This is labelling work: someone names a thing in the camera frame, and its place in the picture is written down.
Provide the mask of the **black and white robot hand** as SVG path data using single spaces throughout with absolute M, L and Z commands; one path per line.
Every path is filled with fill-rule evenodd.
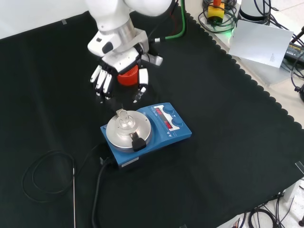
M 111 99 L 112 86 L 116 79 L 123 86 L 138 85 L 133 100 L 137 103 L 146 92 L 149 83 L 148 70 L 141 65 L 143 50 L 131 48 L 122 53 L 109 53 L 102 57 L 90 78 L 96 95 Z

